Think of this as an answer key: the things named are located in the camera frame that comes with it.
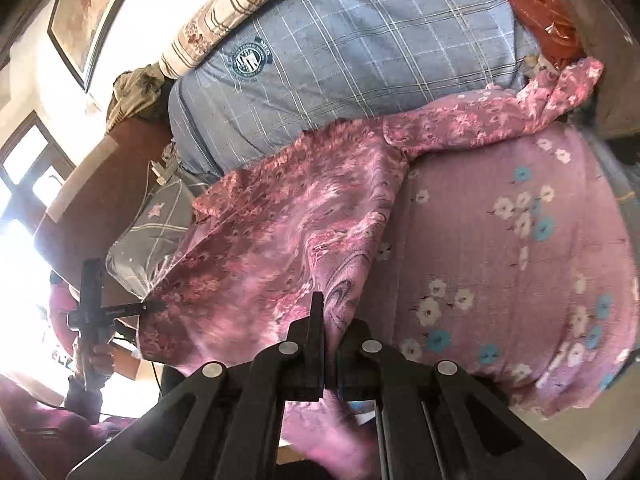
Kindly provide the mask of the person's left hand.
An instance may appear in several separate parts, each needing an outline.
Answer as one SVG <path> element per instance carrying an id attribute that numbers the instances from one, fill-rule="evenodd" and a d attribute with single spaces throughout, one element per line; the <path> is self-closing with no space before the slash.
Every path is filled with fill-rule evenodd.
<path id="1" fill-rule="evenodd" d="M 110 344 L 90 346 L 82 338 L 74 341 L 75 376 L 84 376 L 84 366 L 105 377 L 111 377 L 115 369 L 114 349 Z"/>

